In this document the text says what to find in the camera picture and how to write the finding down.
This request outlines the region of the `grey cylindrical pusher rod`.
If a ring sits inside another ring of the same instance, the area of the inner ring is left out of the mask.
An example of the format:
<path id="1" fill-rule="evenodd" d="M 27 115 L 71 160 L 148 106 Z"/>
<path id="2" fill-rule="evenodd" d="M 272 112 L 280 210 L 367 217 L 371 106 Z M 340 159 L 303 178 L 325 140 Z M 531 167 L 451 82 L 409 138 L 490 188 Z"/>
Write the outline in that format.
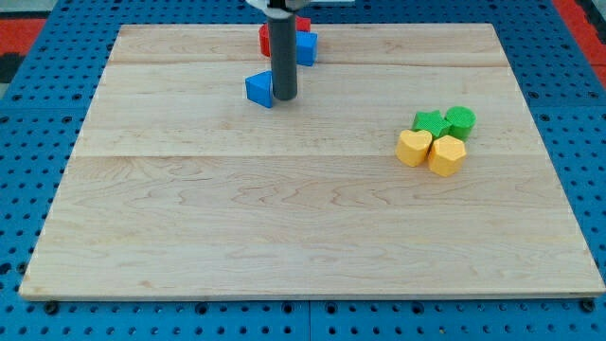
<path id="1" fill-rule="evenodd" d="M 295 16 L 285 10 L 267 19 L 271 51 L 273 94 L 279 100 L 297 96 Z"/>

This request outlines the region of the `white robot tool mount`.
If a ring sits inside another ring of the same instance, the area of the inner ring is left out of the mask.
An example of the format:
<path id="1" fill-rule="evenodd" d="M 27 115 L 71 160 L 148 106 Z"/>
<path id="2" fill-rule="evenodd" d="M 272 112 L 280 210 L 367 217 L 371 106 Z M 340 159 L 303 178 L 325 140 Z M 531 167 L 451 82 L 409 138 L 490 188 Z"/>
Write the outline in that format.
<path id="1" fill-rule="evenodd" d="M 285 11 L 299 11 L 308 6 L 324 7 L 351 7 L 355 0 L 245 0 L 255 9 L 281 9 Z"/>

